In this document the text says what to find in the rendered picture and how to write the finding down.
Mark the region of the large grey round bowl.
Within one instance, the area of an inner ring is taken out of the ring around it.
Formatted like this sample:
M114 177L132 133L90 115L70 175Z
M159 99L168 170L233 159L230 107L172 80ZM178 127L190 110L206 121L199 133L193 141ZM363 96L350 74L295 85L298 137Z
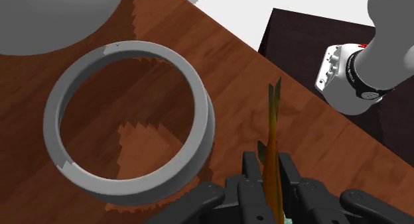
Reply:
M27 56L71 46L96 32L121 0L0 0L0 54Z

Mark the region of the orange fish-shaped toy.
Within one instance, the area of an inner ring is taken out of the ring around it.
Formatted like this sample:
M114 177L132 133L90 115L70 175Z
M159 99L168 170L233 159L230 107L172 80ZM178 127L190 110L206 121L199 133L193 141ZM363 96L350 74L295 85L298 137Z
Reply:
M281 187L279 155L277 145L277 120L281 97L281 78L268 87L269 133L267 144L257 142L258 159L263 165L263 191L268 206L272 209L276 224L284 224L283 195Z

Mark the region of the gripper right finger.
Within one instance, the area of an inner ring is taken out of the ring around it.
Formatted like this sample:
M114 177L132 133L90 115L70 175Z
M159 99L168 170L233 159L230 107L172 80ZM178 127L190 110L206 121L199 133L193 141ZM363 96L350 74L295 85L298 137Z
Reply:
M358 189L336 197L315 179L303 178L291 156L279 154L283 209L294 224L414 224L414 217Z

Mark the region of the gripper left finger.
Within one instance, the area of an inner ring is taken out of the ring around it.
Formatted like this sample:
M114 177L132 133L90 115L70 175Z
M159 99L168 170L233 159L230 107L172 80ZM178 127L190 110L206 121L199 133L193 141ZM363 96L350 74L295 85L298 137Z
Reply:
M267 205L257 157L245 151L242 174L225 186L203 182L168 204L145 224L276 224Z

